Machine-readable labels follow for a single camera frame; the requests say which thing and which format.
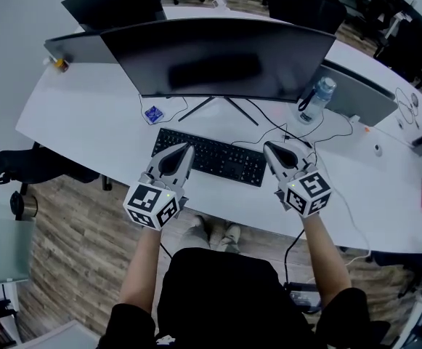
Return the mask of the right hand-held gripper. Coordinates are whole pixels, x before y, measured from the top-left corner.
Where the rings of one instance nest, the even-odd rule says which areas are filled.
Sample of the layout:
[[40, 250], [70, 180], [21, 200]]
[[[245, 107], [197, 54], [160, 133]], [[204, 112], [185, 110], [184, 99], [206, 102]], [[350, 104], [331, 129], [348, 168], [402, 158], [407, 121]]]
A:
[[320, 170], [307, 163], [303, 150], [296, 145], [289, 149], [283, 143], [266, 142], [263, 151], [272, 174], [279, 180], [275, 195], [285, 211], [294, 209], [307, 218], [328, 205], [332, 188]]

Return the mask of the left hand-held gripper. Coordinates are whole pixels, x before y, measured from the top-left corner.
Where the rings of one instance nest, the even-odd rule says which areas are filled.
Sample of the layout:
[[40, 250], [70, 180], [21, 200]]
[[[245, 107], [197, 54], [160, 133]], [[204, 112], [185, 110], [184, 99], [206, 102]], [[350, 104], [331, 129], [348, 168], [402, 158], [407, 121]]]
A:
[[143, 227], [162, 230], [177, 217], [188, 201], [183, 186], [194, 160], [195, 148], [190, 143], [172, 145], [155, 154], [150, 168], [130, 186], [123, 202], [129, 218]]

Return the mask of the black keyboard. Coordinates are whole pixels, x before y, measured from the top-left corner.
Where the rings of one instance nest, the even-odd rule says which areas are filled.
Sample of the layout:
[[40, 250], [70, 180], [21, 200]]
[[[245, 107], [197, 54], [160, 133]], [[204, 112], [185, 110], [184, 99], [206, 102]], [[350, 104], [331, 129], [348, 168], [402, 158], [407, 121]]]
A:
[[189, 143], [195, 148], [192, 169], [217, 177], [260, 187], [266, 169], [264, 154], [173, 129], [161, 128], [152, 154], [172, 145]]

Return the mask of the person's right forearm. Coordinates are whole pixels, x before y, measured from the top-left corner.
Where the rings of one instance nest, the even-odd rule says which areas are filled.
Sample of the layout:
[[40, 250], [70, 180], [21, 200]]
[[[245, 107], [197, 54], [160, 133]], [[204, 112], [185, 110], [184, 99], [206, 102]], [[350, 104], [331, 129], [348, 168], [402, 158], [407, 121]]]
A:
[[340, 292], [352, 287], [349, 272], [320, 216], [301, 218], [317, 290], [325, 308]]

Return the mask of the person's left forearm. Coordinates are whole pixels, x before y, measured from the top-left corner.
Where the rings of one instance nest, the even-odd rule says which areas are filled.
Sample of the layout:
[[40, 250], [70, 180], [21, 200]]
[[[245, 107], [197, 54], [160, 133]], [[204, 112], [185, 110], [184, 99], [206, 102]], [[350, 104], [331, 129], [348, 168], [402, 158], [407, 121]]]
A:
[[119, 301], [151, 314], [155, 297], [161, 233], [144, 227], [122, 283]]

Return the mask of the blue patterned packet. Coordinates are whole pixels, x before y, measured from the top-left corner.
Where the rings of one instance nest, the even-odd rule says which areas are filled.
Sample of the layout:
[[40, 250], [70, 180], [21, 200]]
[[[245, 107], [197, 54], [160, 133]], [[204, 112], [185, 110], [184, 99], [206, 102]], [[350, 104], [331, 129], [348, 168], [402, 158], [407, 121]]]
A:
[[156, 108], [155, 106], [152, 106], [151, 108], [147, 109], [144, 112], [146, 121], [149, 124], [157, 124], [158, 122], [162, 121], [164, 114], [163, 112]]

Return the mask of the black monitor stand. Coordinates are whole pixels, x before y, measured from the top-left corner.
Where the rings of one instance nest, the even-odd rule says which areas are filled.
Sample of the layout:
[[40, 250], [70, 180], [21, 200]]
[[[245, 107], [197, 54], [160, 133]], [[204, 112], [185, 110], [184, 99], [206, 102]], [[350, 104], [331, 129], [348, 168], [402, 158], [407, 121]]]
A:
[[[207, 105], [208, 103], [210, 103], [211, 101], [215, 100], [216, 97], [211, 96], [211, 97], [207, 97], [203, 102], [199, 103], [198, 105], [196, 105], [191, 111], [189, 111], [188, 113], [186, 113], [185, 115], [183, 115], [182, 117], [180, 117], [178, 119], [178, 122], [185, 120], [187, 117], [191, 116], [192, 114], [194, 114], [195, 112], [199, 111], [201, 108], [203, 108], [205, 105]], [[228, 102], [231, 106], [233, 106], [237, 111], [239, 111], [241, 114], [243, 114], [249, 121], [251, 121], [253, 124], [255, 124], [256, 126], [259, 126], [259, 123], [253, 119], [248, 113], [246, 113], [235, 101], [233, 101], [230, 97], [223, 97], [223, 100], [225, 100], [226, 102]]]

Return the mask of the clear water bottle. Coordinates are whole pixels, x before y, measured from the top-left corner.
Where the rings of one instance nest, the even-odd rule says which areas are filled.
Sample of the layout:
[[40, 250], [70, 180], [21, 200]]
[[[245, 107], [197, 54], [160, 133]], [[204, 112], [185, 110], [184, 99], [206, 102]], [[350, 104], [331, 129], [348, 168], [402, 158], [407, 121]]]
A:
[[337, 84], [332, 78], [323, 76], [299, 104], [299, 121], [303, 124], [311, 124], [317, 119], [330, 102], [336, 87]]

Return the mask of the curved black monitor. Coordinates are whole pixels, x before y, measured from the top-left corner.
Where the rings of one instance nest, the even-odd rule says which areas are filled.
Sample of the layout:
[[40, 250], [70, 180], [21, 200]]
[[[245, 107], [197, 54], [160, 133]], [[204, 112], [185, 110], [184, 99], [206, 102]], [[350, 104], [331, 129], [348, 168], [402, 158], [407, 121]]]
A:
[[294, 103], [336, 37], [284, 22], [200, 17], [101, 35], [143, 97], [234, 97]]

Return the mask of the black device with screen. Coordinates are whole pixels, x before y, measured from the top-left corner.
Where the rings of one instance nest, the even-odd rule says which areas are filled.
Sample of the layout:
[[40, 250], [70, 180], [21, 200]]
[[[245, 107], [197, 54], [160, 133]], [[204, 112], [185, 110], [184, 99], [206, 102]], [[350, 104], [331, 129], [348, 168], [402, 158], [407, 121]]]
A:
[[312, 315], [321, 310], [320, 294], [314, 284], [289, 282], [284, 287], [302, 313]]

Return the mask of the person's black shirt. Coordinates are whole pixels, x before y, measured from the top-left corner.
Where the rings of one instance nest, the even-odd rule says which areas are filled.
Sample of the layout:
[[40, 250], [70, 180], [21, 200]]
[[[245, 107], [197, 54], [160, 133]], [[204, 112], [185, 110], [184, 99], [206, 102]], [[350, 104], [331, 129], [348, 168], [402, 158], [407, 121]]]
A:
[[267, 261], [186, 248], [171, 259], [156, 316], [114, 306], [97, 349], [377, 349], [378, 331], [360, 289], [340, 292], [310, 326]]

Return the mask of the flat black monitor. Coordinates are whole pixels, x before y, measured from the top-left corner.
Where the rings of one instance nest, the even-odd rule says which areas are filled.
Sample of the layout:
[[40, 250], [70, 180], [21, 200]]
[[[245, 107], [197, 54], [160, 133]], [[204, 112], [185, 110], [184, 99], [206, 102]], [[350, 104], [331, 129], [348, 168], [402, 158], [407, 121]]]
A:
[[62, 5], [87, 32], [166, 19], [161, 0], [64, 0]]

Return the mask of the frosted glass panel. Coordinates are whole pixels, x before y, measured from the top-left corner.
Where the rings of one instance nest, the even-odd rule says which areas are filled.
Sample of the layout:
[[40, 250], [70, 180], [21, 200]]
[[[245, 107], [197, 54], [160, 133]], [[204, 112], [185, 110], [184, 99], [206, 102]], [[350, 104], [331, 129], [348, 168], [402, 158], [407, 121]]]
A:
[[12, 349], [97, 349], [100, 336], [76, 320]]
[[35, 228], [34, 221], [0, 219], [0, 283], [29, 278]]

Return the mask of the steel cylinder post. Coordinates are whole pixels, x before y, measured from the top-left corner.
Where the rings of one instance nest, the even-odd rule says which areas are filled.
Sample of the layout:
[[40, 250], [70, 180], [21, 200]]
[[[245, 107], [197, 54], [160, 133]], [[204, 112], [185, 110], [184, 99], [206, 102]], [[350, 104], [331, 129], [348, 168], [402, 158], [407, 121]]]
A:
[[16, 220], [34, 218], [38, 213], [38, 202], [35, 196], [23, 195], [15, 191], [10, 197], [9, 204]]

